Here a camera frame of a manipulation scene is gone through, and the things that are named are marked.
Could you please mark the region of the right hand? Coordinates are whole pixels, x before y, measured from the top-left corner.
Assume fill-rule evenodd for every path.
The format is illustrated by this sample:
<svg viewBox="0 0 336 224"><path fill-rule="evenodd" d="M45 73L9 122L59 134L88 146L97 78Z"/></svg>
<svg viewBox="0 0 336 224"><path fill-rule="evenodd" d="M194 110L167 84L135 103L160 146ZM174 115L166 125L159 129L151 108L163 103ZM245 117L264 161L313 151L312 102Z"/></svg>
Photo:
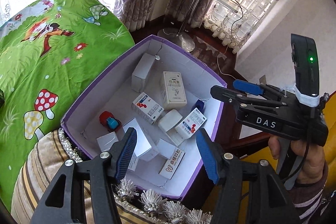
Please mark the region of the right hand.
<svg viewBox="0 0 336 224"><path fill-rule="evenodd" d="M306 142L303 140L291 141L291 150L297 155L304 157L306 150ZM277 136L271 136L268 146L272 157L278 160L280 157L281 146ZM301 172L298 174L296 183L298 184L314 184L319 182L323 176L325 165L325 153L323 147L310 144Z"/></svg>

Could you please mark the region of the right striped sleeve forearm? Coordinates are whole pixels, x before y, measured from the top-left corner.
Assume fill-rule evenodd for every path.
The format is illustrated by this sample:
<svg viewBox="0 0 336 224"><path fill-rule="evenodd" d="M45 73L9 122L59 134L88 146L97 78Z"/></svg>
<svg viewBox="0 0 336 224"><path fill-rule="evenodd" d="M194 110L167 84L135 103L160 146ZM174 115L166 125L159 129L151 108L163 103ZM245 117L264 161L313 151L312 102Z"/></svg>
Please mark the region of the right striped sleeve forearm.
<svg viewBox="0 0 336 224"><path fill-rule="evenodd" d="M335 223L335 191L325 193L327 163L302 170L289 195L300 223Z"/></svg>

